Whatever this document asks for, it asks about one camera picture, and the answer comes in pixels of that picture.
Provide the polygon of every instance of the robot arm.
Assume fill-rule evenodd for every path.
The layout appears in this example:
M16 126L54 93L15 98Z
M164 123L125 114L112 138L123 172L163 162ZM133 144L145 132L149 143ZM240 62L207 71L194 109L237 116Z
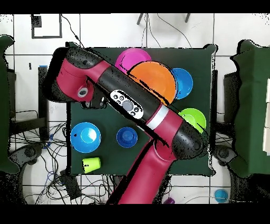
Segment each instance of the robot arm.
M65 95L79 102L90 102L98 88L116 111L151 136L107 203L152 203L172 162L203 151L196 129L96 53L69 48L56 82Z

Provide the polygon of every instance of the dark green table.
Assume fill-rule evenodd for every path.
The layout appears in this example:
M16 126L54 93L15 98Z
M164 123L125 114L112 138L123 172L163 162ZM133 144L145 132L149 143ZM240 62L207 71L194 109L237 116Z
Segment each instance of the dark green table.
M127 48L94 48L111 64L115 64L118 55ZM192 92L184 99L175 100L170 108L179 112L185 108L196 108L206 117L207 128L210 130L210 86L211 86L211 55L216 51L213 44L203 49L144 49L153 61L159 61L170 68L183 68L193 78ZM101 144L92 153L79 153L72 147L71 151L71 173L82 174L82 159L88 157L99 157L101 168L91 174L115 174L126 175L136 156L149 137L135 123L127 120L115 111L110 105L106 109L83 109L78 102L71 103L71 128L80 122L91 122L101 132ZM138 142L132 148L123 148L116 141L116 134L122 127L129 126L138 133ZM192 160L175 161L171 167L170 174L193 174L213 175L208 167L208 153L203 157Z
M270 78L270 48L241 41L235 60L242 85L235 124L235 150L238 157L229 164L241 178L270 174L270 156L263 151L267 79Z
M0 110L0 171L15 174L20 171L16 163L8 158L9 150L9 87L7 64L4 58L5 50L14 44L14 40L8 35L0 35L0 102L2 109Z

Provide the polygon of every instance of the purple cup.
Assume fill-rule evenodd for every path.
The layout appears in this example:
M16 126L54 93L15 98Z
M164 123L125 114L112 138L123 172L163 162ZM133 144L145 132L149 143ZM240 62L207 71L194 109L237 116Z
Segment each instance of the purple cup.
M168 199L163 204L175 204L175 200L171 197L168 197Z
M128 48L118 56L115 67L127 74L127 71L129 71L136 64L151 60L151 56L143 49Z

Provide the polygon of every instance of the floor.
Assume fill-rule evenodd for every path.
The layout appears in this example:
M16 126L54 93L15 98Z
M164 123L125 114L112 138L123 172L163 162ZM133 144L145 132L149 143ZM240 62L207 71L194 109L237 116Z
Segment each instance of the floor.
M189 40L193 48L202 48L206 44L214 43L218 46L215 58L215 66L218 70L218 104L217 111L224 112L223 95L223 76L227 73L236 71L236 67L229 58L236 54L237 44L243 39L251 39L256 44L268 46L270 44L268 36L270 35L269 18L264 14L193 14L185 23L187 13L163 14L159 16L181 30ZM57 14L42 14L42 28L37 29L37 35L56 35L59 34L59 25L57 27L59 16ZM134 14L63 14L71 23L72 30L80 38L84 46L146 46L146 34L142 40L143 30L146 23L142 18L140 25L136 25L139 13ZM159 42L162 48L189 48L185 37L170 25L162 21L157 14L150 13L151 32ZM158 48L159 45L148 30L149 48ZM37 87L37 67L47 65L54 50L65 46L66 41L77 42L70 26L65 19L62 19L62 38L61 39L32 39L31 38L31 17L30 15L0 15L0 34L8 34L14 37L15 43L5 52L8 66L15 69L16 80L16 111L38 110L38 87ZM50 127L63 124L66 121L65 104L49 102ZM35 112L19 113L17 120L34 118ZM223 115L218 114L217 119L223 121ZM27 132L26 137L34 136ZM12 143L11 150L24 145L16 137L16 143ZM62 131L55 134L54 138L65 140ZM59 154L65 155L66 148L61 148ZM46 161L46 167L52 170L52 160L47 150L42 152ZM66 167L66 157L58 156L59 170ZM205 176L173 176L170 192L163 198L165 201L169 196L176 203L218 203L214 197L217 189L225 189L230 192L230 178L228 169L218 165L213 158L213 169L216 174L211 177ZM100 188L103 176L82 175L78 176L78 184L82 192L86 195L105 193L105 188ZM47 171L42 158L38 162L25 169L23 178L24 195L40 194L46 188L50 181L47 180ZM26 197L28 203L35 203L37 195ZM106 202L108 194L101 197L101 201ZM85 198L81 202L78 198L75 202L69 198L64 199L67 204L88 204L93 200ZM50 200L44 195L40 203L43 204L61 204L62 200Z

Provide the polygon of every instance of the blue cup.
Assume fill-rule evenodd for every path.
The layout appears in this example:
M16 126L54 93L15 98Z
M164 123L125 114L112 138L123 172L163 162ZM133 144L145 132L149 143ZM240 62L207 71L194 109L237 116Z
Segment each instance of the blue cup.
M122 147L131 148L135 146L138 140L138 135L133 128L123 127L117 132L116 140Z
M78 152L91 153L99 147L101 134L95 125L83 122L71 130L70 141Z
M228 199L228 193L227 191L223 189L218 189L215 191L215 199L218 203L224 203Z
M189 72L185 69L174 68L171 70L176 82L176 99L183 99L190 94L193 87L193 80Z

